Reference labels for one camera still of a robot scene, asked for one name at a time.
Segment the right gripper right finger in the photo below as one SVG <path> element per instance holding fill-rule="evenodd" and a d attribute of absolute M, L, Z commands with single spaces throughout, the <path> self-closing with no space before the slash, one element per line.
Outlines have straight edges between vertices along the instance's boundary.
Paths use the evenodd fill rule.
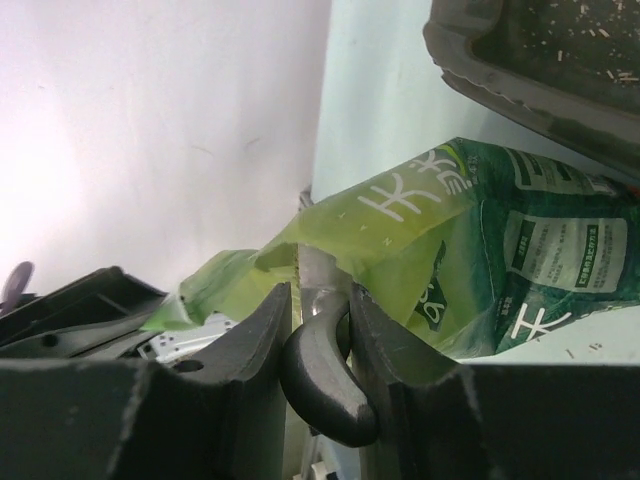
<path fill-rule="evenodd" d="M 379 421 L 366 479 L 635 479 L 635 366 L 462 364 L 350 295 L 353 367 Z"/>

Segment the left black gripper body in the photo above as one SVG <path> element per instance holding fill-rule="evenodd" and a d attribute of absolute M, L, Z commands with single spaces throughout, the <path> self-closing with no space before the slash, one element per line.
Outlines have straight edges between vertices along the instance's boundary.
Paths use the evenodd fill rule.
<path fill-rule="evenodd" d="M 118 266 L 98 269 L 2 316 L 1 357 L 84 356 L 138 332 L 166 296 Z"/>

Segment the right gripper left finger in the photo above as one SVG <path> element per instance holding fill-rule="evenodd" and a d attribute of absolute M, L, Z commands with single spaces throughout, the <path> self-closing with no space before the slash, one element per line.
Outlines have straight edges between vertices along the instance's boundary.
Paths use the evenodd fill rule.
<path fill-rule="evenodd" d="M 5 479 L 278 479 L 278 380 L 291 288 L 181 365 L 71 359 L 1 364 Z"/>

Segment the green litter bag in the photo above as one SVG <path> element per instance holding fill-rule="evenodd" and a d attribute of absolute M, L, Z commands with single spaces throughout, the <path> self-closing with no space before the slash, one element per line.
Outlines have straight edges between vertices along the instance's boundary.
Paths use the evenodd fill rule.
<path fill-rule="evenodd" d="M 456 358 L 498 354 L 639 303 L 639 191 L 455 138 L 302 209 L 259 250 L 225 250 L 145 323 L 242 321 L 278 283 L 299 298 L 302 251 L 329 289 L 363 286 L 394 321 Z"/>

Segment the brown litter box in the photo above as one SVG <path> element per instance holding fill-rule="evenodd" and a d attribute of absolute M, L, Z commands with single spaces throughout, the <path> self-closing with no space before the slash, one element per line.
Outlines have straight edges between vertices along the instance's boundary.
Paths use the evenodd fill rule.
<path fill-rule="evenodd" d="M 453 90 L 639 175 L 638 2 L 435 1 L 423 37 Z"/>

